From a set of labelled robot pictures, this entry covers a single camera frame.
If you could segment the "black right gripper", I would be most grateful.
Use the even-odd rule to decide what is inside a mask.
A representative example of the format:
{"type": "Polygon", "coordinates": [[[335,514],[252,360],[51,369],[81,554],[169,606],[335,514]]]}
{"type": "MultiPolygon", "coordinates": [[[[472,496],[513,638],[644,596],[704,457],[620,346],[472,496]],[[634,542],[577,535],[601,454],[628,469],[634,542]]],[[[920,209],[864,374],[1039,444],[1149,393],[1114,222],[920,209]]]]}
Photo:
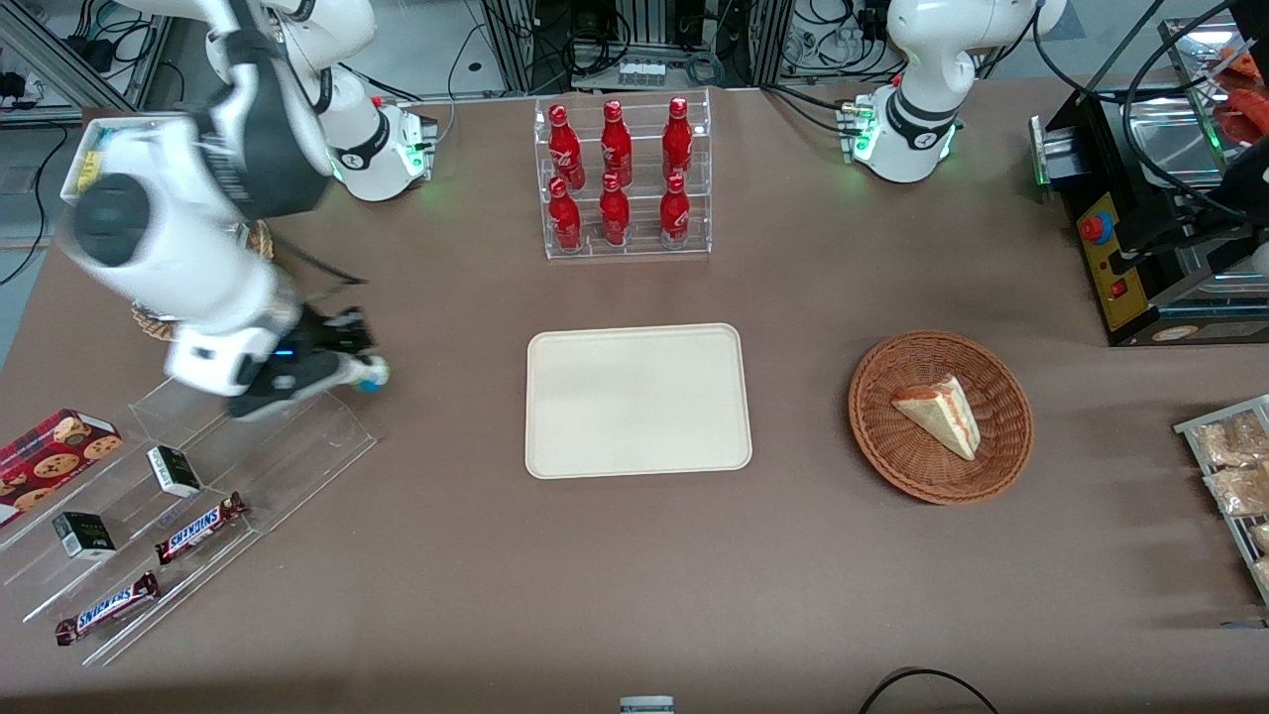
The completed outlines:
{"type": "Polygon", "coordinates": [[[376,347],[360,308],[330,316],[303,315],[286,339],[291,351],[286,356],[286,378],[291,383],[338,383],[343,375],[341,354],[371,361],[376,347]]]}

